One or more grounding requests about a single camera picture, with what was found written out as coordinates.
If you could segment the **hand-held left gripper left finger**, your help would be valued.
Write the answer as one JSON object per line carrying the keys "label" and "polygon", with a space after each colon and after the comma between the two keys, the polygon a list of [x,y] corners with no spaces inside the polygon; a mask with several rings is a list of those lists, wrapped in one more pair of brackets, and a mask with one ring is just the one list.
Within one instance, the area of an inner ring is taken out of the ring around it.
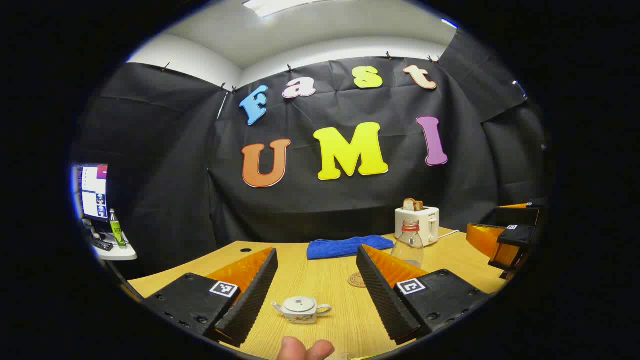
{"label": "hand-held left gripper left finger", "polygon": [[142,300],[142,305],[183,330],[239,347],[265,303],[279,267],[268,247],[207,276],[185,273]]}

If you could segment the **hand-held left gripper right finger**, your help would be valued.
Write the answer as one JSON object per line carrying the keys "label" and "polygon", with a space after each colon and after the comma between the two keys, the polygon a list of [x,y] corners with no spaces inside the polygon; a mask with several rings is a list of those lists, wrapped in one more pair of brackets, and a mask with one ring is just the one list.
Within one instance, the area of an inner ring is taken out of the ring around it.
{"label": "hand-held left gripper right finger", "polygon": [[359,246],[356,264],[398,346],[454,324],[490,298],[448,269],[427,272],[366,244]]}

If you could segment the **white teacup lid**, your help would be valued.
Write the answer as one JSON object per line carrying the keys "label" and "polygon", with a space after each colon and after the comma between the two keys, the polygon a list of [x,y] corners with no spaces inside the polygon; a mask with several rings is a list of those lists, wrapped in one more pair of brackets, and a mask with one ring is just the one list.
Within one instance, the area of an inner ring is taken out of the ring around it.
{"label": "white teacup lid", "polygon": [[283,306],[288,312],[310,312],[311,309],[315,309],[317,306],[316,299],[307,296],[295,296],[287,298]]}

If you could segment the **white ceramic teacup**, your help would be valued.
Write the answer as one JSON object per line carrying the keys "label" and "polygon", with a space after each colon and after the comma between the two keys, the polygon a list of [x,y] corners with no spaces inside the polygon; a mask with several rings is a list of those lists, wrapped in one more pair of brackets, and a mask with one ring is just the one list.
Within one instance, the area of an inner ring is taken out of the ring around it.
{"label": "white ceramic teacup", "polygon": [[329,304],[320,304],[317,300],[316,303],[317,306],[315,307],[315,309],[311,309],[310,311],[306,312],[290,312],[284,307],[284,302],[282,304],[279,304],[276,301],[272,301],[272,303],[270,304],[277,312],[283,315],[287,321],[290,321],[290,323],[311,325],[317,322],[318,317],[325,316],[333,310],[333,307]]}

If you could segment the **clear plastic water bottle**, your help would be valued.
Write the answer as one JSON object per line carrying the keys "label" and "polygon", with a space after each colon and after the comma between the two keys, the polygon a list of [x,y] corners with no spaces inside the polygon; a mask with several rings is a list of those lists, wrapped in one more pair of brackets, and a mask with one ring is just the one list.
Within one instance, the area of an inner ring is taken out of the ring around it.
{"label": "clear plastic water bottle", "polygon": [[401,234],[394,244],[390,255],[407,264],[421,268],[425,255],[425,245],[419,234],[418,219],[405,219],[401,226]]}

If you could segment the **green drink bottle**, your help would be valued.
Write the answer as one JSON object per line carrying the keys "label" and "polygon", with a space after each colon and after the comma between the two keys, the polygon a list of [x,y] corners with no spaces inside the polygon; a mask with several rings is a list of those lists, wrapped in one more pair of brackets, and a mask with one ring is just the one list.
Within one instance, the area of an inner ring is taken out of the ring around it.
{"label": "green drink bottle", "polygon": [[118,244],[118,247],[120,249],[126,249],[128,245],[122,235],[121,223],[117,218],[117,215],[115,214],[114,208],[110,208],[109,210],[109,223],[110,223],[110,228],[112,230],[113,237],[116,243]]}

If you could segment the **blue towel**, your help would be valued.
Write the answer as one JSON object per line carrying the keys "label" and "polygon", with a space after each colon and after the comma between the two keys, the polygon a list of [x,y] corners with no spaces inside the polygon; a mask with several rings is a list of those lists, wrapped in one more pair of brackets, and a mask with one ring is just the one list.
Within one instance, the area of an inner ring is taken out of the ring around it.
{"label": "blue towel", "polygon": [[394,247],[394,242],[381,235],[356,236],[343,240],[318,239],[307,247],[307,260],[334,259],[356,256],[361,245],[384,250]]}

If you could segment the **white toaster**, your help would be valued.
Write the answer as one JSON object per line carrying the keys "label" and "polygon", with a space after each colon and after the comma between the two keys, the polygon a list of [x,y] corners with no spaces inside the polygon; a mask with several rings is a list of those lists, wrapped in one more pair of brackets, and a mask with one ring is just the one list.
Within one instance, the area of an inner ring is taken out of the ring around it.
{"label": "white toaster", "polygon": [[425,207],[423,210],[405,210],[397,208],[395,210],[395,232],[394,237],[399,239],[402,235],[402,225],[406,220],[418,220],[418,234],[422,239],[423,246],[427,247],[438,242],[440,237],[440,210],[436,207]]}

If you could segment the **white side table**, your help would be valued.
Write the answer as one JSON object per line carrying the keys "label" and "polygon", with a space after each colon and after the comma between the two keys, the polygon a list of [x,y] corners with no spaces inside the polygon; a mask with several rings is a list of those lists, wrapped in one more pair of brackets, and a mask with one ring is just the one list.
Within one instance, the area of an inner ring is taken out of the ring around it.
{"label": "white side table", "polygon": [[100,260],[105,261],[132,261],[138,258],[137,251],[135,251],[132,244],[130,244],[130,240],[125,232],[122,232],[122,237],[126,243],[126,248],[120,247],[114,237],[114,235],[110,232],[99,232],[100,239],[105,243],[110,243],[113,245],[110,251],[106,251],[100,247],[92,246],[96,257]]}

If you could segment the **black backdrop cloth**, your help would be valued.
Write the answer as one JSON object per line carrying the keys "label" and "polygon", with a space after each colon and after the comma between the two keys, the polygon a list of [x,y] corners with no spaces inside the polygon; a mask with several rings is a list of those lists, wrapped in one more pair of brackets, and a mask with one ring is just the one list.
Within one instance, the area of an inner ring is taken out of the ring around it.
{"label": "black backdrop cloth", "polygon": [[235,241],[391,234],[406,198],[464,231],[546,193],[541,112],[502,59],[458,31],[436,63],[332,59],[235,92],[127,63],[71,159],[107,164],[107,207],[138,254],[130,279]]}

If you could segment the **computer monitor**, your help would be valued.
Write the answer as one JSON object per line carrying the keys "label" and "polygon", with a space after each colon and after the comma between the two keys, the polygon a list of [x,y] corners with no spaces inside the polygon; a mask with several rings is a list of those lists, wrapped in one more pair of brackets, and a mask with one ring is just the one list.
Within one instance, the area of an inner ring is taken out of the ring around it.
{"label": "computer monitor", "polygon": [[71,164],[71,194],[80,219],[107,223],[110,217],[106,163],[74,162]]}

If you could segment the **ceiling light panel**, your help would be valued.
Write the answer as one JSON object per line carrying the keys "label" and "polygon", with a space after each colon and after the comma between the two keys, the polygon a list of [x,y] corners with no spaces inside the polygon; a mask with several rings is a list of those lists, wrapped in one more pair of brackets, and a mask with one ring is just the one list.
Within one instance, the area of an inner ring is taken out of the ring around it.
{"label": "ceiling light panel", "polygon": [[330,0],[247,0],[242,6],[261,18],[267,18],[284,10],[327,1]]}

